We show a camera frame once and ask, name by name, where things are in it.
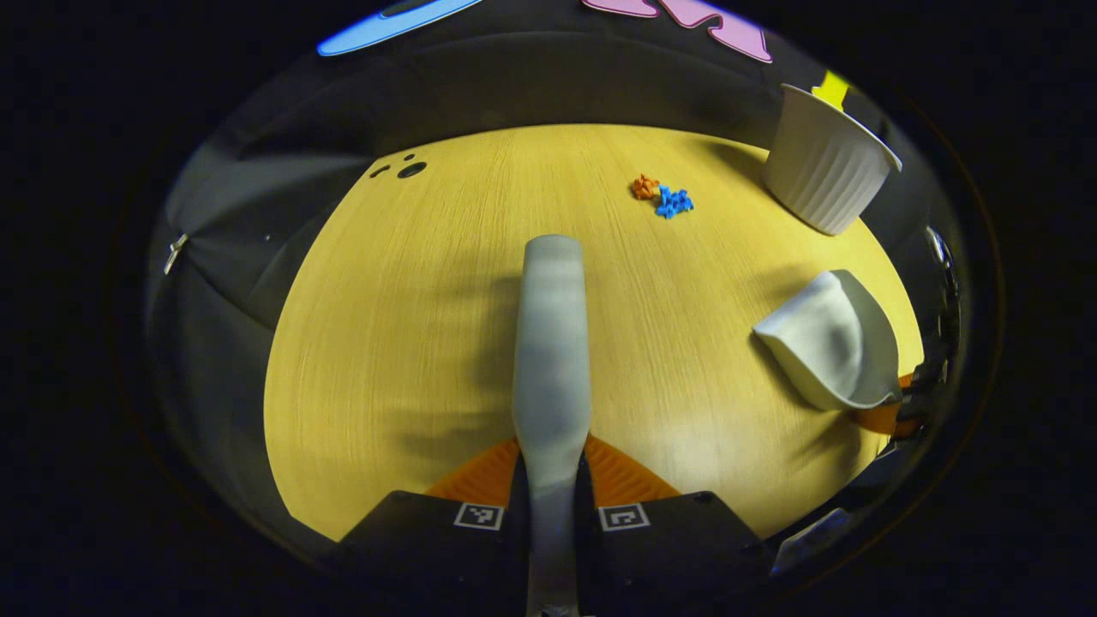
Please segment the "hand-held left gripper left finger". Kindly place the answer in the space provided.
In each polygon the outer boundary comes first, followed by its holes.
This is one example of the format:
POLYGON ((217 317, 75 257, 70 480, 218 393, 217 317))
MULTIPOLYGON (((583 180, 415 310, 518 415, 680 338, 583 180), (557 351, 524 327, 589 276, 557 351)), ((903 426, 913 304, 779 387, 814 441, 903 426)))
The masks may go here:
POLYGON ((506 439, 422 493, 389 492, 340 540, 339 570, 389 614, 523 614, 525 496, 506 439))

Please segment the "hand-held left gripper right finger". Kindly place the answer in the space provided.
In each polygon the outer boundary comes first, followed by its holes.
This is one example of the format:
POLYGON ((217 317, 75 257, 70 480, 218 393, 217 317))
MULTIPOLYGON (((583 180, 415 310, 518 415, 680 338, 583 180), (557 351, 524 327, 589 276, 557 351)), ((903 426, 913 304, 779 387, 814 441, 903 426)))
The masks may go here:
POLYGON ((683 493, 596 436, 576 487, 584 614, 688 614, 768 577, 768 547, 708 489, 683 493))

